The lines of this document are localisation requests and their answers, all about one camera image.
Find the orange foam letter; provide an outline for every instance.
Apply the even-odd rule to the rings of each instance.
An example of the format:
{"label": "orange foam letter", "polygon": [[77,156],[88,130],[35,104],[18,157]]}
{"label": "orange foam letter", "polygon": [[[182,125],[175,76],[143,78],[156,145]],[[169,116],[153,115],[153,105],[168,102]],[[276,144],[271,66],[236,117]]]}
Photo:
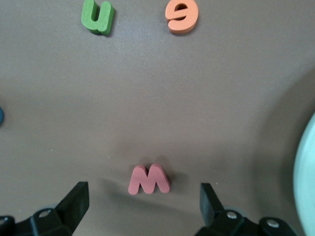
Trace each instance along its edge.
{"label": "orange foam letter", "polygon": [[197,23],[198,6],[194,0],[171,0],[166,6],[165,17],[172,33],[187,33]]}

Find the pink foam letter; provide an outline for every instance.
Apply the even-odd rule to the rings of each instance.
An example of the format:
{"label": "pink foam letter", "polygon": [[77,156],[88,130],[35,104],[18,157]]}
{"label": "pink foam letter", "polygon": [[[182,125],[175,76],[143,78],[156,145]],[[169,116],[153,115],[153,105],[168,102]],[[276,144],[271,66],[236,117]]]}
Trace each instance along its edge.
{"label": "pink foam letter", "polygon": [[170,184],[162,167],[159,164],[153,164],[147,175],[146,168],[139,165],[133,169],[128,192],[136,195],[141,185],[146,194],[151,194],[154,192],[156,184],[162,193],[169,192]]}

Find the white plate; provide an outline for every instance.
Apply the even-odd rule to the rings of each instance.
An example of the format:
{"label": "white plate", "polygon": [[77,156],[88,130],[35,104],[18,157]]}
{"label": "white plate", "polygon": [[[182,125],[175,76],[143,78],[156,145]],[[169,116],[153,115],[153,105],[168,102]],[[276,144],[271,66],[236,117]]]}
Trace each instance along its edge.
{"label": "white plate", "polygon": [[294,165],[294,196],[307,236],[315,236],[315,114],[302,136]]}

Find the screw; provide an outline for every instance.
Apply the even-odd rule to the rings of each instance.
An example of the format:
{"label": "screw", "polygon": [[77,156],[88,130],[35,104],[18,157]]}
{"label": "screw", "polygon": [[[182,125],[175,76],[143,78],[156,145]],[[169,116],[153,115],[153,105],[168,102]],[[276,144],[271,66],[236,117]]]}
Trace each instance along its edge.
{"label": "screw", "polygon": [[267,224],[272,228],[279,228],[280,226],[277,221],[271,219],[267,220]]}
{"label": "screw", "polygon": [[49,213],[50,213],[50,210],[42,211],[42,212],[39,214],[38,217],[39,217],[39,218],[46,217]]}
{"label": "screw", "polygon": [[226,215],[230,219],[236,219],[237,218],[237,215],[232,211],[229,211]]}
{"label": "screw", "polygon": [[0,225],[3,225],[8,220],[8,217],[0,220]]}

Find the green letter u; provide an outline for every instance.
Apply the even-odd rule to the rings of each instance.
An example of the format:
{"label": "green letter u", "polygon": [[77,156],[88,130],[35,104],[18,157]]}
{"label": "green letter u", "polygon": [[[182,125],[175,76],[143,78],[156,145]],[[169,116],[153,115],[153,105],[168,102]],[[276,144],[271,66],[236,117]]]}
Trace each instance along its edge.
{"label": "green letter u", "polygon": [[81,22],[92,33],[108,35],[112,27],[114,8],[108,1],[102,3],[98,20],[96,21],[97,4],[94,0],[85,0],[82,9]]}

